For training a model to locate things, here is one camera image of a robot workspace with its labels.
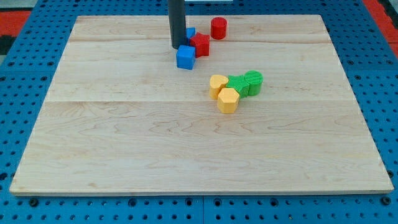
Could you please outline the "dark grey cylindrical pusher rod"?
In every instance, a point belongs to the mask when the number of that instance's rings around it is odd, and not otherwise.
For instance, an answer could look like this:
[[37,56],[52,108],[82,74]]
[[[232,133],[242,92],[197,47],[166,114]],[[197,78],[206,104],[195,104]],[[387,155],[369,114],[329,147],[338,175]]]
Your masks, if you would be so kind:
[[168,0],[169,27],[172,47],[178,49],[187,43],[185,1]]

